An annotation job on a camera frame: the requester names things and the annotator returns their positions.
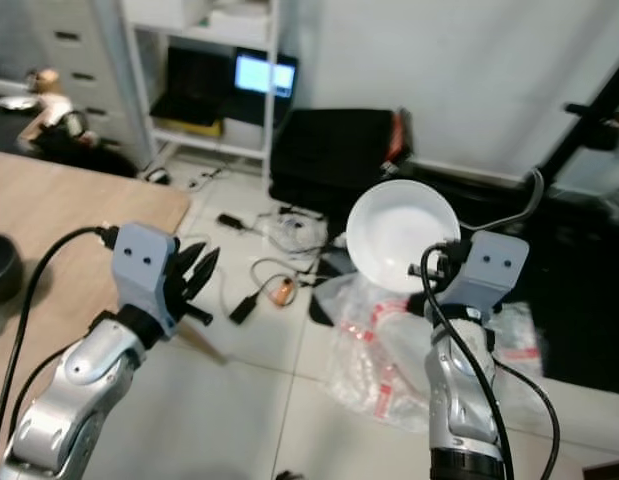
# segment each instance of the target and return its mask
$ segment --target wooden table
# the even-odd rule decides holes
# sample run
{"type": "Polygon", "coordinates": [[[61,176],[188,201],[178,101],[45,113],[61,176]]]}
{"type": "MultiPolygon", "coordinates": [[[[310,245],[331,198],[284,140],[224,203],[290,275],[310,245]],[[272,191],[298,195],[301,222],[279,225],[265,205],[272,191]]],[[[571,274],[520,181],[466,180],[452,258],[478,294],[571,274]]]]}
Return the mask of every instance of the wooden table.
{"type": "MultiPolygon", "coordinates": [[[[26,276],[54,241],[76,228],[137,221],[173,232],[188,205],[186,194],[168,187],[0,153],[0,233],[17,244],[26,276]]],[[[0,306],[0,388],[22,293],[0,306]]],[[[31,370],[82,336],[103,309],[116,309],[111,252],[95,235],[85,235],[54,257],[41,281],[3,424],[0,457],[11,405],[31,370]]],[[[34,393],[48,383],[52,370],[40,376],[34,393]]]]}

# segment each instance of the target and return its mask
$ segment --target robotic hand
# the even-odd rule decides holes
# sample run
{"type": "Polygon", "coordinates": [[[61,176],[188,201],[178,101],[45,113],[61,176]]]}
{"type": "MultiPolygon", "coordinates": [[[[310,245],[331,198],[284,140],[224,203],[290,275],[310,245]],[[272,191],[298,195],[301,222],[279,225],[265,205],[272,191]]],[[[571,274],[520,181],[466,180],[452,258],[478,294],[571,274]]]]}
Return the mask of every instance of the robotic hand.
{"type": "Polygon", "coordinates": [[[0,480],[81,478],[107,415],[129,390],[147,350],[170,339],[184,314],[205,325],[213,319],[188,300],[211,278],[218,248],[196,263],[204,243],[179,252],[176,237],[151,227],[127,224],[113,232],[107,246],[120,310],[102,312],[88,335],[64,352],[51,384],[10,439],[0,480]]]}
{"type": "Polygon", "coordinates": [[[440,250],[444,262],[456,263],[457,271],[444,291],[425,304],[425,316],[433,323],[432,348],[425,360],[431,388],[429,445],[431,478],[437,480],[499,480],[511,475],[508,441],[501,438],[504,423],[494,415],[495,397],[493,332],[483,328],[491,312],[515,286],[529,252],[518,238],[479,231],[469,249],[462,243],[444,244],[423,255],[420,275],[427,287],[428,253],[440,250]],[[451,329],[477,361],[485,389],[474,365],[452,338],[451,329]],[[493,403],[487,398],[490,394],[493,403]],[[503,447],[509,458],[504,458],[503,447]]]}

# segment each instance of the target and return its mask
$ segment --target white wall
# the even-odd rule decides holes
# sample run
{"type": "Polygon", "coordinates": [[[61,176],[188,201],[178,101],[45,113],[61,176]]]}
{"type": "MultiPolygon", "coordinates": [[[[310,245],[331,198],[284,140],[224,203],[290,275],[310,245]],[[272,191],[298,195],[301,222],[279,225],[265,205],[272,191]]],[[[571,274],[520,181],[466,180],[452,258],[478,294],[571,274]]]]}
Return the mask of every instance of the white wall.
{"type": "MultiPolygon", "coordinates": [[[[421,157],[504,176],[541,162],[573,120],[561,105],[619,61],[619,0],[285,1],[297,105],[403,105],[421,157]]],[[[616,157],[578,157],[564,183],[619,184],[616,157]]]]}

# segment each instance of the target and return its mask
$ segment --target cable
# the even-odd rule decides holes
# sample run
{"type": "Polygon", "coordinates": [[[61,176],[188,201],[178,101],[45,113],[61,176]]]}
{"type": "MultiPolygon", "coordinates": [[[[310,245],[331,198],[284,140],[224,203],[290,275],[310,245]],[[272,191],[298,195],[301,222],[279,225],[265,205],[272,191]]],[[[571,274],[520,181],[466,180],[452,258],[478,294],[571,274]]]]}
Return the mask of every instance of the cable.
{"type": "Polygon", "coordinates": [[[220,180],[223,177],[218,177],[222,172],[224,172],[224,168],[216,168],[213,172],[207,173],[203,172],[200,174],[201,178],[204,178],[205,181],[202,183],[198,183],[195,177],[192,177],[187,182],[187,193],[197,193],[200,192],[203,188],[205,188],[208,184],[213,182],[214,180],[220,180]]]}
{"type": "Polygon", "coordinates": [[[480,383],[480,387],[485,394],[487,403],[489,403],[489,407],[491,408],[491,412],[496,423],[496,428],[498,429],[498,436],[500,437],[500,446],[502,449],[502,457],[505,465],[506,479],[514,480],[511,446],[509,445],[509,437],[507,436],[505,422],[502,418],[502,414],[500,413],[500,409],[498,408],[498,401],[496,400],[493,390],[491,389],[491,385],[489,385],[489,381],[487,380],[487,377],[482,371],[478,360],[476,360],[476,357],[473,355],[473,353],[471,353],[471,350],[464,342],[462,337],[460,337],[451,322],[447,319],[447,317],[445,317],[444,313],[442,312],[442,308],[440,307],[440,304],[438,303],[438,300],[436,299],[433,293],[433,289],[431,287],[431,280],[429,279],[429,271],[427,268],[429,264],[429,256],[432,252],[436,250],[444,252],[446,247],[447,245],[444,243],[436,243],[435,245],[426,248],[423,252],[420,259],[420,276],[422,278],[422,285],[424,287],[427,300],[431,304],[431,307],[433,308],[436,317],[440,320],[440,323],[442,323],[449,336],[454,340],[454,342],[456,342],[456,345],[458,345],[460,351],[467,358],[467,361],[469,362],[471,368],[476,374],[476,378],[478,379],[478,383],[480,383]]]}
{"type": "Polygon", "coordinates": [[[78,230],[74,230],[73,232],[68,233],[67,235],[56,241],[51,246],[51,248],[47,250],[47,253],[45,253],[40,262],[38,262],[38,265],[36,265],[36,268],[33,271],[33,275],[31,276],[31,280],[29,281],[29,285],[27,286],[24,302],[22,304],[22,310],[20,313],[18,330],[16,331],[13,348],[9,357],[9,363],[7,364],[7,370],[5,371],[5,379],[2,384],[2,390],[0,391],[0,429],[2,428],[5,410],[7,409],[7,401],[9,399],[11,384],[13,383],[13,376],[16,371],[16,363],[18,362],[20,349],[22,348],[22,342],[24,340],[25,331],[27,329],[27,321],[29,319],[29,311],[31,310],[31,303],[33,301],[33,296],[36,291],[38,282],[40,281],[40,277],[42,276],[42,272],[44,271],[47,264],[51,261],[51,258],[58,252],[58,250],[60,250],[65,244],[69,243],[74,238],[79,237],[80,235],[84,235],[86,233],[96,233],[98,235],[101,235],[104,231],[105,229],[102,227],[84,227],[79,228],[78,230]]]}
{"type": "Polygon", "coordinates": [[[545,179],[543,178],[542,173],[540,173],[540,170],[534,168],[531,170],[531,174],[534,178],[533,192],[531,193],[529,203],[527,203],[527,206],[522,212],[510,217],[501,218],[500,220],[485,223],[484,225],[469,225],[467,223],[460,222],[460,226],[475,232],[476,230],[491,230],[493,228],[502,227],[503,225],[528,218],[533,212],[536,211],[538,205],[540,205],[540,201],[542,200],[545,190],[545,179]]]}
{"type": "Polygon", "coordinates": [[[260,235],[264,238],[266,238],[267,240],[269,240],[269,242],[271,242],[271,244],[276,247],[278,250],[280,250],[283,253],[286,253],[287,255],[303,255],[303,254],[307,254],[307,253],[313,253],[316,251],[321,250],[324,246],[325,243],[327,241],[327,235],[325,234],[324,238],[318,238],[319,232],[318,232],[318,223],[320,223],[323,220],[323,216],[314,216],[314,215],[310,215],[308,213],[303,212],[302,210],[298,210],[297,208],[293,207],[293,206],[289,206],[289,207],[285,207],[285,206],[281,206],[278,208],[277,213],[260,213],[257,215],[256,217],[256,221],[254,222],[253,226],[251,227],[247,227],[245,226],[245,229],[247,231],[250,231],[252,233],[255,233],[257,235],[260,235]],[[292,243],[294,243],[295,248],[288,248],[284,245],[282,245],[278,239],[273,236],[270,235],[269,233],[266,233],[258,228],[256,228],[256,226],[258,225],[258,222],[260,222],[261,219],[265,218],[265,217],[271,217],[273,215],[277,215],[278,216],[278,220],[279,222],[282,220],[282,227],[287,227],[287,228],[282,228],[282,233],[284,233],[290,240],[292,243]],[[290,217],[292,220],[294,219],[294,217],[304,217],[308,220],[311,220],[312,223],[312,233],[313,233],[313,238],[315,240],[314,245],[313,246],[309,246],[307,247],[306,245],[302,245],[302,243],[299,241],[298,239],[298,235],[297,235],[297,227],[295,226],[296,224],[300,223],[297,220],[295,220],[294,225],[291,226],[291,228],[289,228],[289,225],[287,224],[287,222],[284,221],[284,217],[290,217]]]}
{"type": "Polygon", "coordinates": [[[556,465],[556,461],[558,460],[558,452],[560,451],[560,422],[558,420],[558,414],[556,413],[556,409],[553,407],[551,400],[545,393],[545,391],[540,388],[537,384],[535,384],[530,378],[526,377],[524,374],[520,373],[517,370],[505,365],[497,358],[493,359],[494,363],[500,367],[501,370],[513,375],[521,382],[527,384],[535,393],[540,397],[540,400],[547,407],[547,412],[549,413],[549,417],[551,418],[551,429],[553,439],[551,441],[551,453],[549,454],[549,459],[547,460],[547,464],[545,465],[545,469],[542,472],[542,476],[540,480],[548,480],[551,476],[551,472],[553,472],[553,468],[556,465]]]}
{"type": "Polygon", "coordinates": [[[269,258],[269,257],[256,260],[253,264],[251,264],[251,267],[249,268],[249,275],[251,275],[251,279],[253,280],[253,283],[255,283],[256,286],[258,287],[258,293],[264,293],[267,296],[267,298],[276,305],[278,305],[278,303],[276,302],[276,299],[273,298],[273,293],[268,289],[269,284],[271,284],[274,280],[278,278],[282,278],[282,279],[288,278],[291,280],[293,284],[293,290],[291,292],[291,295],[289,295],[289,298],[286,299],[285,303],[283,303],[282,305],[278,305],[280,307],[288,307],[296,299],[296,296],[298,295],[298,288],[299,288],[298,276],[301,274],[303,274],[303,272],[295,268],[293,265],[290,265],[287,262],[284,262],[282,260],[278,260],[277,258],[269,258]],[[256,275],[256,267],[265,262],[276,263],[286,269],[289,269],[293,272],[293,275],[286,275],[284,273],[276,273],[276,274],[271,275],[266,280],[262,281],[260,280],[260,278],[258,278],[258,275],[256,275]]]}
{"type": "Polygon", "coordinates": [[[31,372],[31,374],[27,378],[27,381],[24,383],[24,385],[20,389],[20,393],[18,393],[18,397],[16,398],[16,403],[14,403],[13,405],[13,410],[11,411],[11,421],[9,422],[9,437],[11,437],[16,431],[16,427],[18,426],[18,416],[20,414],[20,409],[22,408],[22,403],[25,400],[25,396],[27,395],[29,388],[31,388],[31,384],[34,382],[36,377],[40,375],[40,373],[45,369],[45,367],[47,367],[47,365],[49,365],[56,358],[58,358],[60,355],[65,353],[65,351],[74,343],[75,342],[70,343],[69,345],[65,345],[60,350],[57,350],[51,355],[49,355],[33,370],[33,372],[31,372]]]}
{"type": "Polygon", "coordinates": [[[260,235],[261,237],[266,238],[267,240],[269,240],[269,242],[274,247],[276,247],[281,252],[286,253],[287,255],[301,255],[303,253],[316,252],[316,251],[320,251],[324,247],[324,245],[317,245],[315,247],[302,248],[302,249],[298,249],[298,250],[291,250],[291,249],[286,248],[285,246],[283,246],[278,240],[276,240],[276,238],[273,235],[269,235],[268,233],[263,232],[262,230],[258,230],[257,228],[248,228],[247,231],[255,233],[256,235],[260,235]]]}

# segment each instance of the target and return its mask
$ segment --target monitor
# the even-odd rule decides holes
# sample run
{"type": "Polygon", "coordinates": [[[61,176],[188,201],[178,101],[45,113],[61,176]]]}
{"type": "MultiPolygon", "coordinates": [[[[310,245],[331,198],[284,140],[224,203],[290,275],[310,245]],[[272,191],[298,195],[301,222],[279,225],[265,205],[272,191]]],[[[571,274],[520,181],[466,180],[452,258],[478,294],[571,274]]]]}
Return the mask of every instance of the monitor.
{"type": "MultiPolygon", "coordinates": [[[[278,63],[274,68],[274,84],[276,96],[291,97],[293,77],[296,73],[295,65],[278,63]]],[[[234,85],[240,90],[265,94],[269,85],[269,63],[267,60],[241,52],[236,58],[236,77],[234,85]]]]}

